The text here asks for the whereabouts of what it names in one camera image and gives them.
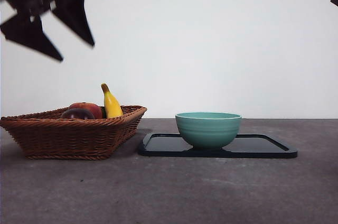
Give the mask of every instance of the apple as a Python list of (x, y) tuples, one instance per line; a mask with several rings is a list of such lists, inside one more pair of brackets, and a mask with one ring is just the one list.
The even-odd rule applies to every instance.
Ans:
[(89, 110), (94, 115), (95, 119), (103, 118), (101, 107), (96, 104), (90, 102), (75, 102), (69, 106), (69, 109), (74, 108)]
[(79, 108), (67, 109), (62, 113), (61, 118), (95, 119), (94, 115), (89, 110)]

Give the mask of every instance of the bowl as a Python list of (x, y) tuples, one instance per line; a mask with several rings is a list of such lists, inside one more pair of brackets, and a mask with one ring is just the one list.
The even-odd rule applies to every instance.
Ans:
[(190, 112), (175, 115), (181, 137), (194, 148), (217, 149), (236, 137), (242, 117), (230, 113)]

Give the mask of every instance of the white wall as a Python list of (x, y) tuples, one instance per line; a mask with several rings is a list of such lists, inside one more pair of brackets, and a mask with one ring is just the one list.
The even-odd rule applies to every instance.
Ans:
[[(85, 0), (91, 49), (48, 13), (58, 63), (1, 35), (3, 116), (103, 104), (106, 82), (144, 117), (224, 111), (338, 118), (338, 7), (330, 0)], [(13, 11), (0, 6), (2, 21)]]

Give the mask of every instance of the basket rim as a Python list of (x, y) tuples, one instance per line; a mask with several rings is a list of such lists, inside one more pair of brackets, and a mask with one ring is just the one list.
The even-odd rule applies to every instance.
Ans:
[(146, 107), (140, 106), (140, 105), (121, 105), (121, 108), (124, 107), (133, 107), (136, 108), (135, 110), (125, 113), (118, 117), (113, 118), (99, 118), (99, 119), (80, 119), (80, 118), (21, 118), (24, 116), (39, 116), (39, 115), (47, 115), (48, 113), (54, 113), (56, 111), (63, 111), (67, 110), (68, 107), (59, 108), (55, 110), (48, 110), (43, 111), (39, 113), (31, 113), (31, 114), (24, 114), (24, 115), (18, 115), (18, 116), (7, 116), (7, 117), (1, 117), (1, 122), (57, 122), (57, 123), (81, 123), (81, 124), (97, 124), (99, 122), (119, 122), (121, 120), (128, 120), (130, 116), (138, 116), (138, 114), (144, 114), (147, 111)]

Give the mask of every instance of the black robotic claw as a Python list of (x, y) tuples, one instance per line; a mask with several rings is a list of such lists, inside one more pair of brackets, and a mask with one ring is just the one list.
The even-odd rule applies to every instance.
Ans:
[(6, 0), (16, 9), (17, 14), (0, 25), (6, 39), (31, 49), (40, 51), (54, 59), (62, 61), (61, 54), (46, 37), (42, 30), (40, 15), (52, 10), (74, 33), (91, 46), (94, 40), (91, 35), (84, 0)]

